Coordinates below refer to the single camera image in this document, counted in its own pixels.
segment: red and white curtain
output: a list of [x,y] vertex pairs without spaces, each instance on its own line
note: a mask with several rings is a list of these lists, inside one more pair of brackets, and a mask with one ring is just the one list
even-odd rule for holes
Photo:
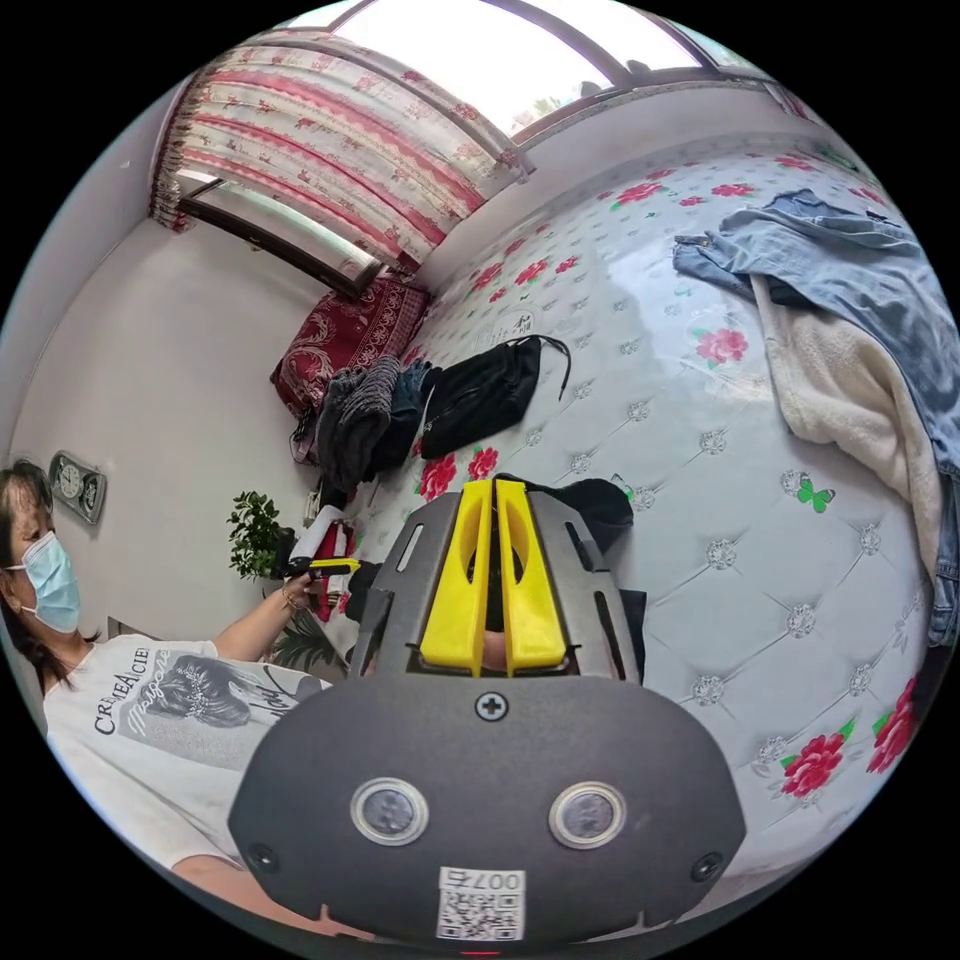
[[269,196],[404,272],[533,171],[469,104],[312,28],[260,34],[188,84],[151,199],[154,219],[176,230],[189,226],[177,211],[184,169]]

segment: surgical mask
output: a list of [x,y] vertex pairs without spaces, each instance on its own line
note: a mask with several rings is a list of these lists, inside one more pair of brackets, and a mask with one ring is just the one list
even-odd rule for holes
[[23,563],[8,570],[24,570],[37,594],[33,609],[24,607],[40,623],[57,633],[73,633],[80,623],[80,590],[70,558],[51,531],[23,555]]

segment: gray knitted clothing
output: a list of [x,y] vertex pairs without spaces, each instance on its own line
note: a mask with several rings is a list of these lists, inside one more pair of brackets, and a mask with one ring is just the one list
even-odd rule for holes
[[327,386],[317,418],[316,455],[323,478],[351,493],[363,480],[377,443],[390,426],[396,357],[380,357],[369,370],[341,370]]

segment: printed number label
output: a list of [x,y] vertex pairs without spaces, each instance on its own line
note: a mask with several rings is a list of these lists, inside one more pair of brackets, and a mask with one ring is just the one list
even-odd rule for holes
[[440,871],[440,888],[521,893],[526,889],[526,873],[523,870],[459,870],[443,867]]
[[522,940],[526,872],[442,867],[437,937],[474,942]]

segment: yellow gripper fingers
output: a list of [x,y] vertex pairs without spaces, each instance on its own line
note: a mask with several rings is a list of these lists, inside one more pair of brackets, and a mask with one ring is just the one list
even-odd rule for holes
[[[433,598],[420,655],[436,667],[480,676],[487,619],[493,481],[464,485],[447,556]],[[470,560],[473,576],[470,577]]]
[[[559,666],[567,645],[526,489],[516,481],[496,483],[507,673],[512,677],[518,670]],[[519,579],[514,552],[522,569]]]

